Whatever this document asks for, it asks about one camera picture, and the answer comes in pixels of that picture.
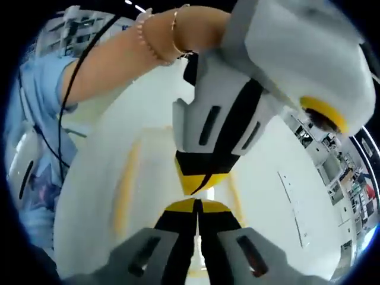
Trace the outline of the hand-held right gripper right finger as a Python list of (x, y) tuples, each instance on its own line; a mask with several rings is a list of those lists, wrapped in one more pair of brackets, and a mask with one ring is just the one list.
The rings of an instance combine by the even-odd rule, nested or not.
[(197, 199), (201, 250), (211, 284), (328, 284), (293, 268), (286, 253), (224, 204)]

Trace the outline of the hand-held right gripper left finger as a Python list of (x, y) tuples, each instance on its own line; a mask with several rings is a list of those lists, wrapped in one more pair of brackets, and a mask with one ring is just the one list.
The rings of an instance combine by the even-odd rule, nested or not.
[(117, 246), (108, 262), (64, 284), (185, 284), (194, 254), (197, 200), (177, 201), (153, 228), (145, 227)]

